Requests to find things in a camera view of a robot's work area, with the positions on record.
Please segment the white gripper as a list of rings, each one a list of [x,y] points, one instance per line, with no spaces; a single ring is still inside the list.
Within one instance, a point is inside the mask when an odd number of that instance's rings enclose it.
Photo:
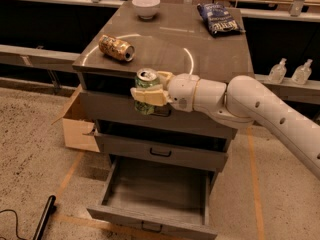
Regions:
[[[179,111],[191,112],[193,110],[193,99],[200,78],[197,75],[179,74],[174,76],[172,72],[158,71],[160,83],[167,86],[171,106]],[[164,106],[168,103],[167,92],[162,88],[131,88],[132,97],[139,102],[154,106]]]

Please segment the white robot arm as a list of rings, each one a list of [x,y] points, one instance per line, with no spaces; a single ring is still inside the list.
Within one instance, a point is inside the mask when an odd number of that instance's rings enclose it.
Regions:
[[[235,129],[258,122],[320,178],[320,126],[303,116],[256,79],[239,75],[229,83],[205,80],[197,75],[158,71],[160,82],[130,89],[134,100],[153,106],[206,114]]]

